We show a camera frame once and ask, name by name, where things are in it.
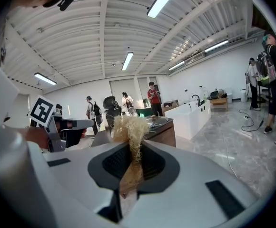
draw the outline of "bathtub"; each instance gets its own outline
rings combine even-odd
[[[166,117],[174,119],[175,135],[191,140],[211,117],[210,101],[199,107],[188,104],[165,112]]]

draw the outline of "black backpack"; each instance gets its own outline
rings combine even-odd
[[[276,80],[276,68],[270,56],[270,49],[272,45],[268,46],[266,51],[263,51],[256,58],[256,68],[259,72],[260,81],[264,85],[268,85]]]
[[[133,104],[132,104],[132,102],[129,99],[126,99],[126,105],[127,105],[128,109],[131,108],[131,107],[133,107]]]
[[[95,102],[95,104],[91,104],[91,115],[94,115],[94,116],[101,116],[102,113],[101,113],[101,109],[100,107],[97,105],[97,103]]]

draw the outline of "marble floor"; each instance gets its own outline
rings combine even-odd
[[[264,116],[263,126],[253,132],[242,131],[241,127],[251,125],[252,121],[238,111],[249,107],[250,102],[233,102],[229,110],[211,108],[211,119],[203,129],[192,140],[176,136],[176,145],[179,149],[202,154],[233,173],[227,159],[228,148],[230,165],[237,177],[262,197],[276,187],[276,126],[272,133],[263,134],[268,108],[262,107],[260,112],[246,111],[255,125],[244,129],[257,129]],[[131,192],[126,199],[120,198],[126,215],[136,202],[136,194]]]

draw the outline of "black pants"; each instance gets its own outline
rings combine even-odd
[[[258,105],[257,105],[257,88],[254,87],[252,84],[250,84],[250,88],[251,88],[251,95],[252,95],[251,108],[258,108]]]
[[[92,126],[92,130],[94,130],[94,134],[96,135],[98,132],[98,127],[97,127],[97,123],[96,123],[96,119],[92,119],[94,121],[94,125]]]
[[[159,116],[163,116],[162,114],[162,108],[161,108],[161,104],[160,103],[155,103],[152,105],[152,110],[153,110],[153,114],[158,116],[158,113],[159,113]]]

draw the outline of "dried grass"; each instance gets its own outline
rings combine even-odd
[[[141,160],[141,141],[148,131],[149,125],[143,118],[134,116],[116,116],[112,130],[113,141],[128,141],[132,153],[132,160],[139,162]]]
[[[120,182],[120,193],[128,193],[143,181],[141,160],[141,141],[149,132],[148,123],[140,117],[117,116],[112,130],[114,142],[128,142],[132,153],[132,163]]]

